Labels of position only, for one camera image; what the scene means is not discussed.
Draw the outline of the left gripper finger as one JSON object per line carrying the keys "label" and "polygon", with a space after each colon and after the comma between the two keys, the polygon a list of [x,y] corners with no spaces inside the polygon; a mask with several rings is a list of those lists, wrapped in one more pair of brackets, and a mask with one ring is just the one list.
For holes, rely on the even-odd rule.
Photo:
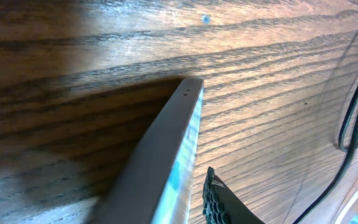
{"label": "left gripper finger", "polygon": [[203,215],[207,224],[264,224],[208,167],[203,185]]}

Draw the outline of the Samsung Galaxy smartphone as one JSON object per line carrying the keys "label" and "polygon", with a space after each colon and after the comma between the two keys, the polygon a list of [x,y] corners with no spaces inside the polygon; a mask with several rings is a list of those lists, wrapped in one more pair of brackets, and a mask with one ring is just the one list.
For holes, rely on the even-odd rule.
{"label": "Samsung Galaxy smartphone", "polygon": [[204,85],[186,78],[136,145],[93,223],[188,223]]}

